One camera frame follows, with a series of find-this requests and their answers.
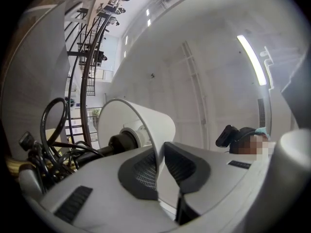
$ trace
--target gray vent grille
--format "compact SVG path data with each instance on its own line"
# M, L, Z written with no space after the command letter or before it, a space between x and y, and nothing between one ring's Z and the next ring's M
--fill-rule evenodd
M156 157L152 152L134 165L135 178L143 185L156 190Z
M262 128L266 126L266 117L264 112L263 99L258 99L258 108L259 108L259 127Z

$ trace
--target ceiling light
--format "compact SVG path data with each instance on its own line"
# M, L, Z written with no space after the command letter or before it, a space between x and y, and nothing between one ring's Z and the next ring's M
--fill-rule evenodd
M240 43L242 44L242 46L244 47L249 59L251 60L251 62L253 64L253 67L255 69L255 72L256 72L256 75L257 75L257 78L259 81L259 85L267 84L266 77L264 76L260 62L259 62L254 50L252 49L251 45L246 40L244 35L238 35L237 38L240 41Z

